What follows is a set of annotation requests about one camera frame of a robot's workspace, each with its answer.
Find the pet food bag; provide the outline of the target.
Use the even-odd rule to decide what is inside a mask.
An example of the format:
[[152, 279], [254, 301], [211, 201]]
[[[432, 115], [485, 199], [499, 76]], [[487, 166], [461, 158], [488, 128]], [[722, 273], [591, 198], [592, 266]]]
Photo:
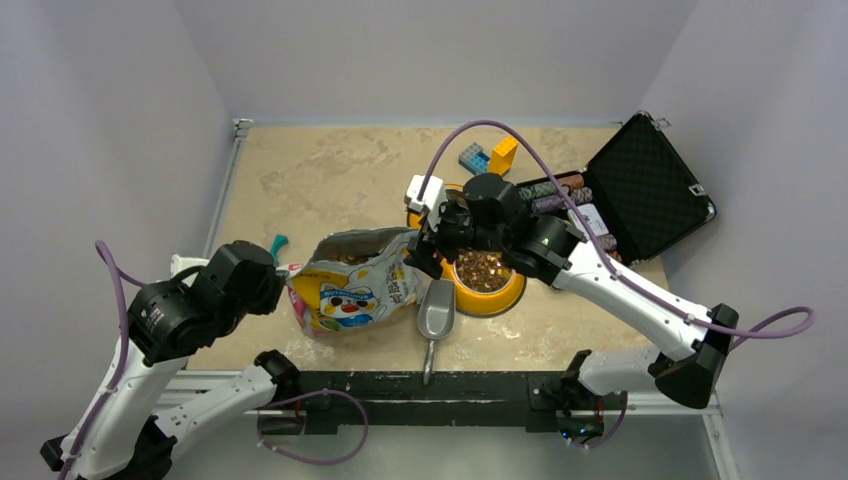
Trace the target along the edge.
[[407, 265], [409, 227], [356, 229], [322, 239], [288, 264], [287, 293], [304, 335], [330, 338], [389, 322], [423, 299], [428, 281]]

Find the silver metal food scoop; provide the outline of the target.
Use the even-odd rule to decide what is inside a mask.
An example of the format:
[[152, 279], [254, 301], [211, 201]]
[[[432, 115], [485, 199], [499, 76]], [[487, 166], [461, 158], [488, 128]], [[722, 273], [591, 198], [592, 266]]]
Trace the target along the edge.
[[418, 310], [417, 328], [427, 339], [422, 367], [422, 384], [427, 386], [433, 376], [436, 343], [450, 335], [455, 323], [456, 288], [450, 280], [433, 280]]

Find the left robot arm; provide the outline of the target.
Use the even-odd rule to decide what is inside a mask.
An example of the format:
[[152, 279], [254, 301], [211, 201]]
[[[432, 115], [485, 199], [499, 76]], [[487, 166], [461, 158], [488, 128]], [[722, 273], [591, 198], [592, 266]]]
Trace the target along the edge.
[[281, 352], [169, 410], [154, 407], [199, 349], [231, 334], [247, 315], [268, 315], [286, 276], [272, 254], [247, 241], [219, 247], [204, 265], [118, 299], [120, 337], [107, 374], [74, 429], [40, 454], [61, 479], [162, 479], [203, 437], [237, 416], [298, 395], [300, 372]]

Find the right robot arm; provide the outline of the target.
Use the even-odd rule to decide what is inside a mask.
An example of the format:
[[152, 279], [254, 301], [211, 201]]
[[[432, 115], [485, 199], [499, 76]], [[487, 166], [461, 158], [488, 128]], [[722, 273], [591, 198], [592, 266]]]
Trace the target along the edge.
[[728, 332], [739, 319], [734, 309], [707, 308], [636, 274], [597, 249], [587, 233], [533, 213], [518, 188], [497, 174], [474, 177], [460, 192], [415, 175], [404, 202], [422, 221], [406, 261], [432, 278], [463, 251], [494, 252], [516, 273], [592, 302], [650, 341], [642, 350], [577, 354], [561, 381], [569, 404], [655, 390], [684, 407], [708, 406], [729, 354]]

